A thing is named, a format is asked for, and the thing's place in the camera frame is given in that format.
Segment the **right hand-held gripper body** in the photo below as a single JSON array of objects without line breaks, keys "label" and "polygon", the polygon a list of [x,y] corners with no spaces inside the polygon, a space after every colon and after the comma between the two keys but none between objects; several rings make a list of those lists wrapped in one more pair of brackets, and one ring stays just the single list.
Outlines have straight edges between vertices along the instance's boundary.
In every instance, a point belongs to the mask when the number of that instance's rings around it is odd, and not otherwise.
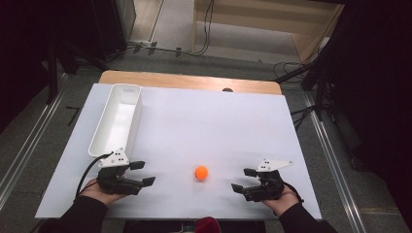
[{"label": "right hand-held gripper body", "polygon": [[285,187],[279,170],[292,166],[291,161],[277,159],[263,159],[257,166],[257,176],[260,185],[244,187],[244,197],[247,201],[260,202],[262,200],[278,199]]}]

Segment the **orange ball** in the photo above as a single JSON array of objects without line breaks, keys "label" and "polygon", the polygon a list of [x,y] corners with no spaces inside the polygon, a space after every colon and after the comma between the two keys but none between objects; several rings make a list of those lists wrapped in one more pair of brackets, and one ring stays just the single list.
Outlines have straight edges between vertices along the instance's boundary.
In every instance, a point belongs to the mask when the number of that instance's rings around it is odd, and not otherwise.
[{"label": "orange ball", "polygon": [[209,171],[203,165],[197,166],[194,170],[194,175],[199,181],[204,181],[208,177]]}]

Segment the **wooden table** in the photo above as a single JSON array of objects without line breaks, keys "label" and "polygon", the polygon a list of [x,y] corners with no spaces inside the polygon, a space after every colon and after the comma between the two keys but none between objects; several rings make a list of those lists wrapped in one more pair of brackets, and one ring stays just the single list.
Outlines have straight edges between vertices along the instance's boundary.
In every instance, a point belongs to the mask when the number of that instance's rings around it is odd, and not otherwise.
[{"label": "wooden table", "polygon": [[99,82],[106,84],[131,83],[141,86],[203,89],[215,91],[230,89],[233,92],[239,93],[260,93],[273,95],[282,94],[281,87],[274,82],[152,72],[125,72],[109,70],[102,73]]}]

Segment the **black cabinet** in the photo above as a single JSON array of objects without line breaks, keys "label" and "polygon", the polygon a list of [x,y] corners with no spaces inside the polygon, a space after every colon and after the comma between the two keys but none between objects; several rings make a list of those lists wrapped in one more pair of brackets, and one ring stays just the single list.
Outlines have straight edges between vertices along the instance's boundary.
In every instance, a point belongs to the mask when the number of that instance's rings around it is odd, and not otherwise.
[{"label": "black cabinet", "polygon": [[134,0],[91,0],[97,27],[98,57],[126,50],[137,17]]}]

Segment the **black power strip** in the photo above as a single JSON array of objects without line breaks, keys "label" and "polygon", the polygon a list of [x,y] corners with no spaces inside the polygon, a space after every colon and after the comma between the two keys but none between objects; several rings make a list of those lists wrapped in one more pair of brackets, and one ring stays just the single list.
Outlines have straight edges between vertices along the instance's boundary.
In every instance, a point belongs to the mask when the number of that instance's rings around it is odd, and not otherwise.
[{"label": "black power strip", "polygon": [[174,50],[159,48],[157,46],[157,42],[151,42],[151,43],[145,43],[145,42],[133,43],[133,42],[130,42],[127,45],[127,47],[130,50],[132,50],[134,53],[136,53],[140,50],[147,50],[148,55],[153,55],[156,51],[164,51],[164,52],[172,52],[172,53],[175,54],[176,57],[179,57],[183,53],[183,51],[180,48],[176,48]]}]

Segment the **person's left hand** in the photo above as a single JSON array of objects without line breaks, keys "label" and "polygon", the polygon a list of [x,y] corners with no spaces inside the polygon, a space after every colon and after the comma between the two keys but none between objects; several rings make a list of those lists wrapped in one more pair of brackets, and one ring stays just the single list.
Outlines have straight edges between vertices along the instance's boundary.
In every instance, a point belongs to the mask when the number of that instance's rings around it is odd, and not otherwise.
[{"label": "person's left hand", "polygon": [[108,194],[104,192],[100,188],[96,179],[89,180],[86,186],[80,192],[80,195],[98,200],[106,206],[109,206],[112,203],[119,201],[120,199],[125,197],[125,194]]}]

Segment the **light wooden shelf unit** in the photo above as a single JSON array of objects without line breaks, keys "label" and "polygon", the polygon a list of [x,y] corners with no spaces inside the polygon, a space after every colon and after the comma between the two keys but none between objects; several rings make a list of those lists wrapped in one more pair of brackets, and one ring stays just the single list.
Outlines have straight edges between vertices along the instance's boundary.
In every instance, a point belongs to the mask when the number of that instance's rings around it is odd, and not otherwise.
[{"label": "light wooden shelf unit", "polygon": [[194,0],[191,50],[210,2],[215,23],[291,33],[303,63],[331,36],[345,7],[331,0]]}]

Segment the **metal floor rail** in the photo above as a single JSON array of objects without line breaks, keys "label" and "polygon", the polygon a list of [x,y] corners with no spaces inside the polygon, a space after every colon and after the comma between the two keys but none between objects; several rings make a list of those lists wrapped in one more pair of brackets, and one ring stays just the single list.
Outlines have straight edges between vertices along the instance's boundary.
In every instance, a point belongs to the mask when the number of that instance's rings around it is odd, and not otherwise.
[{"label": "metal floor rail", "polygon": [[324,151],[326,162],[332,174],[336,189],[339,193],[343,209],[349,220],[354,233],[367,233],[364,223],[361,219],[361,214],[354,196],[347,184],[345,176],[341,170],[339,162],[336,158],[333,146],[329,140],[324,123],[319,119],[316,113],[311,113],[313,125],[317,132],[321,146]]},{"label": "metal floor rail", "polygon": [[17,155],[14,158],[10,168],[7,170],[5,176],[0,181],[0,210],[6,204],[9,196],[11,195],[14,187],[17,184],[17,181],[24,167],[29,161],[38,142],[42,138],[46,128],[52,120],[52,117],[61,102],[62,96],[66,91],[68,83],[69,75],[64,73],[59,79],[56,97],[43,108],[40,116],[37,118],[36,123],[30,130],[28,136],[25,138],[24,143],[21,147],[19,147]]}]

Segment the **white plastic bin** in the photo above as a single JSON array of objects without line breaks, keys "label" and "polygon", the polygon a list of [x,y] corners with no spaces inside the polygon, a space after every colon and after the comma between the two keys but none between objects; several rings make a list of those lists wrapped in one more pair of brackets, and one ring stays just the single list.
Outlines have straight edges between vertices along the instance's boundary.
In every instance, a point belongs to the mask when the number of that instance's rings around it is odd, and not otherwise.
[{"label": "white plastic bin", "polygon": [[116,83],[109,92],[103,113],[88,148],[97,157],[118,149],[127,156],[133,150],[140,115],[143,110],[141,87],[136,84]]}]

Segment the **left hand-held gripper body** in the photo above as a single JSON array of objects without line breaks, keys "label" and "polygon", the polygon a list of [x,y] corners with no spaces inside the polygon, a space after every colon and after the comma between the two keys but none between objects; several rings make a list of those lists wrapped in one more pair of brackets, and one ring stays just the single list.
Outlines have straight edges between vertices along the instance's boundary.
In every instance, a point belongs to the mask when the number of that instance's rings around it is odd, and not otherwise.
[{"label": "left hand-held gripper body", "polygon": [[128,159],[123,148],[112,151],[100,164],[97,182],[99,186],[109,194],[137,195],[143,183],[126,179],[126,170],[131,170]]}]

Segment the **dark curtain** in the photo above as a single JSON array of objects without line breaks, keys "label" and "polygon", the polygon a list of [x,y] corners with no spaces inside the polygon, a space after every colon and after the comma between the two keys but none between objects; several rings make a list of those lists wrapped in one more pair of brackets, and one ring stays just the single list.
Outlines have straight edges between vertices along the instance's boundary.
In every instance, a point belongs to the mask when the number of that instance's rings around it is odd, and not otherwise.
[{"label": "dark curtain", "polygon": [[412,0],[342,0],[323,49],[332,99],[412,230]]},{"label": "dark curtain", "polygon": [[67,46],[81,0],[0,0],[0,133],[44,88],[57,95],[56,65],[73,73]]}]

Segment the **person's right hand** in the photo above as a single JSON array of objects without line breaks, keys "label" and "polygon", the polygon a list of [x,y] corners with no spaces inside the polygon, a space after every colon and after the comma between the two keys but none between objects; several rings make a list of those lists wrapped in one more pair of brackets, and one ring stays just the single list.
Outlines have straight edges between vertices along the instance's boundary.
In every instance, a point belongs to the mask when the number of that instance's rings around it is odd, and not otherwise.
[{"label": "person's right hand", "polygon": [[281,216],[285,211],[299,203],[296,194],[285,187],[281,196],[276,200],[263,200],[262,203],[272,210],[275,216]]}]

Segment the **white board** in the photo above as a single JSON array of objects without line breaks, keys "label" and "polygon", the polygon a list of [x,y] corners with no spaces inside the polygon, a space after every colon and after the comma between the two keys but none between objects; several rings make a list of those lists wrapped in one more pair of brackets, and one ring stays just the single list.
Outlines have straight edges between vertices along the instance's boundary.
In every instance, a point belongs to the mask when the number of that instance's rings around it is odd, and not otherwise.
[{"label": "white board", "polygon": [[[154,184],[111,205],[108,215],[129,219],[271,219],[263,204],[248,202],[231,185],[254,186],[244,175],[263,159],[291,161],[280,171],[315,218],[321,211],[282,95],[145,87],[143,111],[131,160],[143,169],[127,172]],[[194,170],[205,166],[199,181]]]}]

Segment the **black floor tape mark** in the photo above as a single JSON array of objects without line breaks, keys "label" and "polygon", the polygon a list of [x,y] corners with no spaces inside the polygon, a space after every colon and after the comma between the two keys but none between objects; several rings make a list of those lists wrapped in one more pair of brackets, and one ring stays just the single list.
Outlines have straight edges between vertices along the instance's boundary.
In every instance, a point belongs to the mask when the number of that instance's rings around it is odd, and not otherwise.
[{"label": "black floor tape mark", "polygon": [[77,118],[81,108],[80,107],[74,107],[74,106],[66,106],[66,109],[73,111],[73,114],[72,114],[69,122],[67,123],[67,126],[71,126],[73,124],[73,122],[75,121],[75,119]]}]

